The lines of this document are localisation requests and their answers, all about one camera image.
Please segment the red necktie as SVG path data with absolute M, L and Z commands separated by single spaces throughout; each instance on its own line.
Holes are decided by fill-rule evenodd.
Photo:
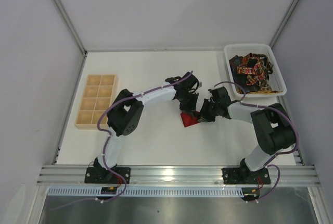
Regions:
M 183 126 L 185 128 L 200 123 L 199 122 L 200 112 L 198 112 L 198 111 L 191 112 L 191 113 L 181 112 L 180 116 L 181 116 Z

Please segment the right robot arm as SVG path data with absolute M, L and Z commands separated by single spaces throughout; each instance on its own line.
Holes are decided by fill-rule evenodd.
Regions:
M 214 122 L 217 116 L 241 120 L 253 125 L 257 146 L 252 153 L 242 159 L 236 172 L 239 179 L 249 183 L 260 175 L 269 163 L 279 155 L 292 153 L 285 149 L 299 145 L 299 135 L 280 103 L 270 106 L 232 101 L 225 87 L 210 89 L 211 97 L 203 101 L 198 120 Z

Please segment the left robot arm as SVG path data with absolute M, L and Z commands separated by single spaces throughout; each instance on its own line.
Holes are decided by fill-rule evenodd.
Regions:
M 183 77 L 167 78 L 160 86 L 144 92 L 132 93 L 123 89 L 97 123 L 99 131 L 108 133 L 103 151 L 93 163 L 97 177 L 108 181 L 116 174 L 115 167 L 124 137 L 137 128 L 145 108 L 177 100 L 180 111 L 195 118 L 198 100 L 196 91 L 200 87 L 201 82 L 192 72 L 187 72 Z

